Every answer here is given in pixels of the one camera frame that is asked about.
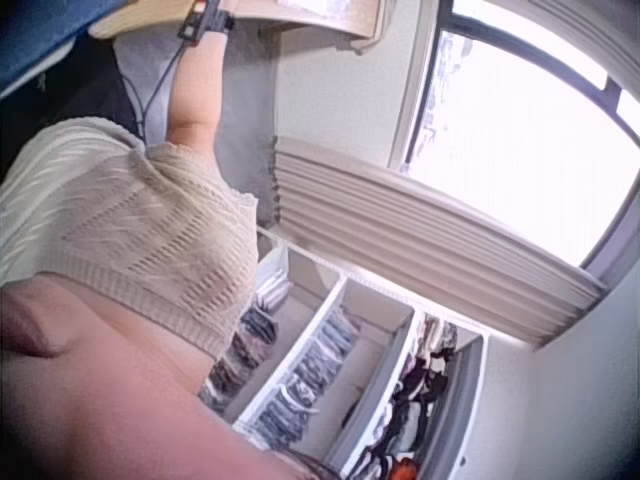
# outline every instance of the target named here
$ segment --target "cellular blind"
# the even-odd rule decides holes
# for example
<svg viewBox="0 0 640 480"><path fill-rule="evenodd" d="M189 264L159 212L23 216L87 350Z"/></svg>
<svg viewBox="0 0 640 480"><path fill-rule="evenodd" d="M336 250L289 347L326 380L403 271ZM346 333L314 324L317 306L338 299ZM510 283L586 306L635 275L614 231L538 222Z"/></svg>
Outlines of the cellular blind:
<svg viewBox="0 0 640 480"><path fill-rule="evenodd" d="M492 218L391 170L280 138L275 177L287 234L518 339L546 343L605 291Z"/></svg>

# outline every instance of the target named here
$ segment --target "white shelf divider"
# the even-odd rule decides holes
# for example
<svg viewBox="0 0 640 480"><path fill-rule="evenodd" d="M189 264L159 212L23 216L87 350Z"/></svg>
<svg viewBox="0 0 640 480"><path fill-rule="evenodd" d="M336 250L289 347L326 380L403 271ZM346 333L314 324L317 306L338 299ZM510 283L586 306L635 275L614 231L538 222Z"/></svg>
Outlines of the white shelf divider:
<svg viewBox="0 0 640 480"><path fill-rule="evenodd" d="M256 289L260 288L264 282L270 279L278 270L289 273L289 252L287 247L278 242L258 264L256 270Z"/></svg>
<svg viewBox="0 0 640 480"><path fill-rule="evenodd" d="M309 324L300 334L300 337L298 338L296 343L293 345L293 347L291 347L291 350L289 350L287 355L282 359L280 364L269 376L267 382L262 386L262 388L260 388L260 390L258 390L253 399L251 399L251 402L249 402L247 407L234 422L233 428L236 431L240 433L245 433L247 431L247 426L251 425L259 415L259 413L262 411L263 407L266 405L266 402L275 392L276 387L280 385L287 373L293 370L293 366L305 354L306 347L309 344L309 340L313 338L316 331L321 328L331 309L334 306L340 304L346 283L347 278L341 275L338 278L338 281L332 287L327 297L320 305L320 308L318 308L318 310L314 314Z"/></svg>
<svg viewBox="0 0 640 480"><path fill-rule="evenodd" d="M373 432L391 400L423 319L424 312L415 309L411 319L397 331L351 419L325 457L325 462L342 478L351 473L367 444L372 441Z"/></svg>

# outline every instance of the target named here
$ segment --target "knit sweater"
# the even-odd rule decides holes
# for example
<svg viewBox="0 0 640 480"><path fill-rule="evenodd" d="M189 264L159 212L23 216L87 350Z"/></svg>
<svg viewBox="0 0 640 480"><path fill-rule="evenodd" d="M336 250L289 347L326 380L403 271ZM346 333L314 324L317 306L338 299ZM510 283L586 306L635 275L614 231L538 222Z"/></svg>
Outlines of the knit sweater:
<svg viewBox="0 0 640 480"><path fill-rule="evenodd" d="M188 148L63 122L0 190L0 285L63 275L219 358L254 289L256 203Z"/></svg>

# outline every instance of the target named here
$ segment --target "gray wall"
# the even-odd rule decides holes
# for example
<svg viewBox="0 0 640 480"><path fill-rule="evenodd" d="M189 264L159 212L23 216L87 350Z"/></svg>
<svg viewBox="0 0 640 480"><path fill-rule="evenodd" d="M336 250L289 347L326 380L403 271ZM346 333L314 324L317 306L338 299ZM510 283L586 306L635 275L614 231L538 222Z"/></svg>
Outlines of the gray wall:
<svg viewBox="0 0 640 480"><path fill-rule="evenodd" d="M638 449L640 262L584 320L534 355L514 478L613 478Z"/></svg>

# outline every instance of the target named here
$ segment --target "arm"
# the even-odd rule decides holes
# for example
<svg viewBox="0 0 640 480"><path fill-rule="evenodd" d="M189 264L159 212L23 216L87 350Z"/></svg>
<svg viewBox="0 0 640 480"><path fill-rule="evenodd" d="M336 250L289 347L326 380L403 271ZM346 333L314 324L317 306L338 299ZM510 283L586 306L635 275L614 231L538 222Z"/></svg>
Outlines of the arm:
<svg viewBox="0 0 640 480"><path fill-rule="evenodd" d="M219 8L235 11L237 0ZM222 111L222 64L227 36L207 32L197 47L188 47L176 69L169 101L167 141L185 145L215 161L215 140Z"/></svg>

